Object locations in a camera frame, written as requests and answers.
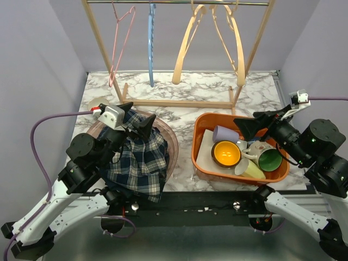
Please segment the white floral mug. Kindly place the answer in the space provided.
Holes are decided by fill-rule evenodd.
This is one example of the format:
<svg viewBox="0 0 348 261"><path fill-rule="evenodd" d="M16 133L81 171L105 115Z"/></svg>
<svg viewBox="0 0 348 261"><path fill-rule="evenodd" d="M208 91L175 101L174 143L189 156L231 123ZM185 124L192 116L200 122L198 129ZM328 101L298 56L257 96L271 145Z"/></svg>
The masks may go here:
<svg viewBox="0 0 348 261"><path fill-rule="evenodd" d="M262 154L275 148L265 141L255 141L249 148L241 151L241 155L250 160L258 160Z"/></svg>

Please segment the navy beige plaid skirt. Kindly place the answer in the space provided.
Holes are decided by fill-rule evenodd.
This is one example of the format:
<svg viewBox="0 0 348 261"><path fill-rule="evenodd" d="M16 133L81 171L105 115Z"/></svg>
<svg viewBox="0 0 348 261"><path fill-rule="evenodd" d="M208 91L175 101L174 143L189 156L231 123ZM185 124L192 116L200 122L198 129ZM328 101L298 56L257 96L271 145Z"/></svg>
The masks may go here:
<svg viewBox="0 0 348 261"><path fill-rule="evenodd" d="M100 168L100 174L111 190L157 203L166 182L169 159L167 141L158 128L152 127L146 141L127 138L123 152Z"/></svg>

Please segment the light blue wavy hanger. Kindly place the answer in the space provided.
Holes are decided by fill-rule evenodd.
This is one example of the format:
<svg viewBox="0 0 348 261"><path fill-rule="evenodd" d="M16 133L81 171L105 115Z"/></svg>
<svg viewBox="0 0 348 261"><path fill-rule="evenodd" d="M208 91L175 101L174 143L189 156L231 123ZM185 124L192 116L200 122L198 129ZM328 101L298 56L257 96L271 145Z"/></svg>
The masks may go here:
<svg viewBox="0 0 348 261"><path fill-rule="evenodd" d="M150 2L149 15L148 15L148 75L150 80L150 86L154 87L153 79L153 38L154 38L154 17L156 12L156 4Z"/></svg>

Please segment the lavender cup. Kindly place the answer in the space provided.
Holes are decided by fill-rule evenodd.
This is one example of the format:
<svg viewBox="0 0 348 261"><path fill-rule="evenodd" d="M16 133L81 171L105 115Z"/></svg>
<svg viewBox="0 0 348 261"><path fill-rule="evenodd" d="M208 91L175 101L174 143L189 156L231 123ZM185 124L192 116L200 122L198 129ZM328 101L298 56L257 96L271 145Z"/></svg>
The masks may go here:
<svg viewBox="0 0 348 261"><path fill-rule="evenodd" d="M229 128L223 126L216 126L213 130L213 142L217 143L220 141L230 141L237 143L239 140L239 134Z"/></svg>

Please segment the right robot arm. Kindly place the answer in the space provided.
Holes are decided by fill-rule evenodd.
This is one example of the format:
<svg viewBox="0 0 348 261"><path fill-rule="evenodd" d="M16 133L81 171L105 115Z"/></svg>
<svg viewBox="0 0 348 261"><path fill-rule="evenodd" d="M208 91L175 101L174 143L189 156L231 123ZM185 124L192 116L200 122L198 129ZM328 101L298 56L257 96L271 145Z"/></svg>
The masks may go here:
<svg viewBox="0 0 348 261"><path fill-rule="evenodd" d="M245 140L266 129L262 140L272 138L307 171L304 174L327 201L333 218L316 215L288 201L279 192L262 185L250 199L251 209L266 209L284 217L310 234L334 260L347 260L347 159L336 154L346 137L330 120L316 119L299 132L289 122L299 107L255 112L252 118L236 118L234 123Z"/></svg>

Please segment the orange bowl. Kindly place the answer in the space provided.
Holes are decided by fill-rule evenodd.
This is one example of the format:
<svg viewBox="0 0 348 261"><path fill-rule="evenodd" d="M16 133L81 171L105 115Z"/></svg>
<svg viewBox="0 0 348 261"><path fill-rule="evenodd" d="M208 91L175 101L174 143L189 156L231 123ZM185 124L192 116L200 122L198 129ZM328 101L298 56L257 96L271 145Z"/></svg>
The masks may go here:
<svg viewBox="0 0 348 261"><path fill-rule="evenodd" d="M235 167L242 159L240 148L235 143L227 140L215 143L211 155L213 161L223 168Z"/></svg>

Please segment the empty wooden hanger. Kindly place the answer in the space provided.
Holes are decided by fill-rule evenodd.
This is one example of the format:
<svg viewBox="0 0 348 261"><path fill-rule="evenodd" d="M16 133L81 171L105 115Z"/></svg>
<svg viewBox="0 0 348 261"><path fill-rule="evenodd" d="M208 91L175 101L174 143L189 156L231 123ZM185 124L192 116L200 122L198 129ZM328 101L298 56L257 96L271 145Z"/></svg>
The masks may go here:
<svg viewBox="0 0 348 261"><path fill-rule="evenodd" d="M181 47L178 52L175 68L172 75L172 84L178 85L181 82L182 69L185 56L189 50L191 42L196 34L196 31L201 23L202 17L207 13L204 4L195 6L194 1L190 1L192 16L187 25Z"/></svg>

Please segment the orange plastic bin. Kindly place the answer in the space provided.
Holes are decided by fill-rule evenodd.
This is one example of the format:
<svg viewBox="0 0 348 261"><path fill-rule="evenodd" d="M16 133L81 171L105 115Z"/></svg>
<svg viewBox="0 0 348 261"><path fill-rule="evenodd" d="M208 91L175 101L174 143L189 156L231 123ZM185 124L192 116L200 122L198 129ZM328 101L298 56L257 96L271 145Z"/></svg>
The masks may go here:
<svg viewBox="0 0 348 261"><path fill-rule="evenodd" d="M256 186L260 186L262 184L267 183L277 183L285 179L290 169L289 163L285 160L282 161L282 164L277 170L272 172L266 172L265 179L239 177L236 175L224 174L221 171L209 171L207 169L202 168L197 163L198 153L201 148L204 132L206 130L213 131L216 126L223 126L241 134L239 128L233 122L234 119L246 119L246 117L219 113L204 113L196 119L194 123L194 133L191 147L191 161L194 167L196 168L196 174L199 176L199 178L214 182L241 182L246 183L248 185Z"/></svg>

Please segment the green bowl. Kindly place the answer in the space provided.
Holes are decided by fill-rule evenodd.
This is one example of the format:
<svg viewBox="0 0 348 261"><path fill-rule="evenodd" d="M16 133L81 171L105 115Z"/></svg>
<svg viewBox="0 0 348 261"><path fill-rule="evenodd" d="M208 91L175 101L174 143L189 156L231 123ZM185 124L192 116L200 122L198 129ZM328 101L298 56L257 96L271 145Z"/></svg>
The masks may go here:
<svg viewBox="0 0 348 261"><path fill-rule="evenodd" d="M280 167L282 156L276 149L271 149L263 152L258 159L258 166L263 171L271 172Z"/></svg>

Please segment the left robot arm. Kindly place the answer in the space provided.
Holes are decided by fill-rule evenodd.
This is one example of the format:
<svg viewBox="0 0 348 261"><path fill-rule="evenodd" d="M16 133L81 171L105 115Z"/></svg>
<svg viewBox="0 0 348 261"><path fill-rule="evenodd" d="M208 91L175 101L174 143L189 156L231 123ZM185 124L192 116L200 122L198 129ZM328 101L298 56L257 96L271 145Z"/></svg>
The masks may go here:
<svg viewBox="0 0 348 261"><path fill-rule="evenodd" d="M93 115L108 130L101 139L88 133L73 138L66 154L70 161L51 182L40 159L37 163L48 185L47 195L22 219L7 222L1 227L9 245L3 259L12 252L19 260L38 260L54 246L55 240L74 225L105 213L116 214L121 207L122 195L105 187L93 199L68 212L72 202L83 196L101 178L100 168L109 164L117 152L121 152L127 138L147 140L150 137L156 115L152 114L140 123L128 128L124 123L125 114L133 103L121 105L100 104L89 111L75 115Z"/></svg>

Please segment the small beige bowl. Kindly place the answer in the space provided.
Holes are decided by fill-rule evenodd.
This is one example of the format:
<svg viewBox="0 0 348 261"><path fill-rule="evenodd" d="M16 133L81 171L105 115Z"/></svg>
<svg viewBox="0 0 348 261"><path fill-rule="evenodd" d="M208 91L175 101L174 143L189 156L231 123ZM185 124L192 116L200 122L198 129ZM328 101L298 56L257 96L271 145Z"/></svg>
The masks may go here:
<svg viewBox="0 0 348 261"><path fill-rule="evenodd" d="M92 110L92 108L98 107L100 104L109 105L109 101L104 97L94 98L89 102L88 110Z"/></svg>

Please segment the white board in bin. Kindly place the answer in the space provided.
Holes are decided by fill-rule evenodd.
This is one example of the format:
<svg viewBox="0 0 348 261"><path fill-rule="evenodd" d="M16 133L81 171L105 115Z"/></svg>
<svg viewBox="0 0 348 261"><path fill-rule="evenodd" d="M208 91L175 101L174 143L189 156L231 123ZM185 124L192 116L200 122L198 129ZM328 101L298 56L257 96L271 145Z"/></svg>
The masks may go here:
<svg viewBox="0 0 348 261"><path fill-rule="evenodd" d="M230 169L220 167L213 160L211 151L214 144L215 143L213 142L213 131L206 129L204 131L203 139L202 139L200 149L198 151L198 155L196 158L196 163L198 167L200 167L205 172L214 172L214 173L225 174L225 175L235 175L235 172L234 172L235 167L232 167Z"/></svg>

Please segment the yellow cup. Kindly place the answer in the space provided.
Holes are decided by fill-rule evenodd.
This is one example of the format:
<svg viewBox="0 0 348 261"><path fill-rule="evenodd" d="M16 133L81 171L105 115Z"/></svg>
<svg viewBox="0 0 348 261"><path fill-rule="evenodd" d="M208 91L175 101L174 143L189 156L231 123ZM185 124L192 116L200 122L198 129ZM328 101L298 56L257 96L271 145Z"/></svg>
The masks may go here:
<svg viewBox="0 0 348 261"><path fill-rule="evenodd" d="M264 172L251 160L243 158L235 167L234 173L237 176L254 179L266 179Z"/></svg>

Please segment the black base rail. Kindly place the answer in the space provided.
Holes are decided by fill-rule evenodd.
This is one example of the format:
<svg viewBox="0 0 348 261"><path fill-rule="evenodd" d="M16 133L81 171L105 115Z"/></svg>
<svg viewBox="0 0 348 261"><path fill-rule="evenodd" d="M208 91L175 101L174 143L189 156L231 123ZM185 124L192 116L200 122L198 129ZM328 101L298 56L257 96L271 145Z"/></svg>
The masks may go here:
<svg viewBox="0 0 348 261"><path fill-rule="evenodd" d="M137 227L248 226L249 217L264 216L264 203L252 191L164 192L158 203L133 196L107 214L131 220Z"/></svg>

